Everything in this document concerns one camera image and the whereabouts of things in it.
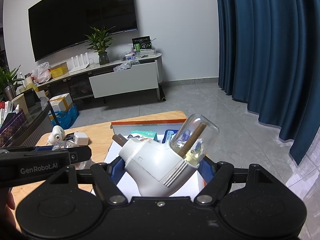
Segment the yellow box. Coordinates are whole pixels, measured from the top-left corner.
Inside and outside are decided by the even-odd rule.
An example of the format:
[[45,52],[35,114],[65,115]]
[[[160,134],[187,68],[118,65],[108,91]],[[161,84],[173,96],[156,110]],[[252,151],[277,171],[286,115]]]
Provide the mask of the yellow box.
[[56,66],[50,68],[49,70],[51,72],[52,78],[62,76],[69,71],[68,66],[67,66],[67,62],[56,65]]

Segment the white charger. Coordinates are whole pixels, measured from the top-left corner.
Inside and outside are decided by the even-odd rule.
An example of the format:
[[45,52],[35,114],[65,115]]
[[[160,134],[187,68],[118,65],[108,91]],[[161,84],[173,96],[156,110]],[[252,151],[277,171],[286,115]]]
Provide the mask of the white charger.
[[84,132],[75,132],[74,133],[74,140],[76,145],[88,145],[89,137]]

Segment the cardboard box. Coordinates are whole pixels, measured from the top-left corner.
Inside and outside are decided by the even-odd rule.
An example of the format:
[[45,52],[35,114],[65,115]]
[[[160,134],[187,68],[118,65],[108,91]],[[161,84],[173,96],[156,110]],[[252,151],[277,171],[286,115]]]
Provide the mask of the cardboard box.
[[54,111],[68,111],[72,106],[72,99],[69,93],[55,96],[50,99]]
[[152,131],[131,131],[129,134],[129,137],[131,138],[138,138],[139,140],[145,139],[145,138],[151,138],[154,141],[158,141],[157,133]]
[[52,67],[52,68],[49,68],[49,70],[51,72],[52,78],[62,76],[69,71],[68,66],[67,66],[67,62],[61,63],[59,65]]

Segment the plastic bag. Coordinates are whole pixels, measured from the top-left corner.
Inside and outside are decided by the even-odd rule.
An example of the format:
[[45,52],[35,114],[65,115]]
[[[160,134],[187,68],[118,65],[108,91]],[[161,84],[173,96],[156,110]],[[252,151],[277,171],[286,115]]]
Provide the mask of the plastic bag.
[[122,63],[121,65],[114,67],[113,71],[116,72],[116,71],[130,69],[130,68],[131,67],[127,63]]
[[[73,125],[73,123],[76,121],[77,117],[79,116],[79,112],[75,104],[72,104],[72,106],[66,112],[55,111],[54,113],[57,116],[60,126],[64,130],[69,129],[71,125]],[[53,126],[57,125],[54,119],[51,120],[51,123],[53,124]]]
[[45,62],[40,64],[35,70],[32,71],[32,76],[35,78],[38,84],[49,81],[51,78],[49,68],[49,62]]
[[41,108],[44,111],[44,109],[47,107],[47,104],[49,102],[49,98],[47,97],[40,97],[40,101],[41,101]]
[[[54,150],[58,150],[58,149],[66,149],[66,148],[72,148],[72,147],[78,147],[78,145],[72,141],[61,141],[61,142],[56,142],[53,145],[51,150],[54,151]],[[90,158],[87,161],[74,163],[71,165],[75,166],[76,170],[86,170],[86,169],[90,169],[91,165],[93,165],[93,164],[95,164],[95,162],[93,162]]]
[[113,71],[116,72],[120,70],[130,69],[132,68],[133,65],[138,65],[138,64],[140,64],[140,62],[137,59],[129,60],[126,63],[122,63],[121,65],[114,67]]
[[139,65],[140,62],[139,62],[139,60],[137,60],[137,59],[132,59],[132,60],[129,60],[127,64],[128,64],[130,67],[132,67],[133,65]]

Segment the table leg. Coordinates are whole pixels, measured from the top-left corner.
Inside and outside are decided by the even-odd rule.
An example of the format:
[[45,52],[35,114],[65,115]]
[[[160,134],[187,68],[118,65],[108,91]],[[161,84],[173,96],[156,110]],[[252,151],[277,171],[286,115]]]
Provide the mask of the table leg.
[[158,101],[160,101],[160,90],[159,90],[159,87],[156,88],[156,90],[157,90],[157,98],[158,98]]
[[167,99],[165,98],[165,94],[163,92],[163,89],[162,89],[161,85],[159,85],[159,90],[160,90],[160,100],[163,101],[163,102],[167,101]]
[[58,121],[58,119],[57,119],[57,116],[56,116],[56,114],[54,113],[54,110],[52,109],[52,106],[50,106],[50,112],[51,112],[51,114],[52,114],[52,116],[53,116],[54,121],[56,122],[56,125],[60,126],[60,123],[59,123],[59,121]]

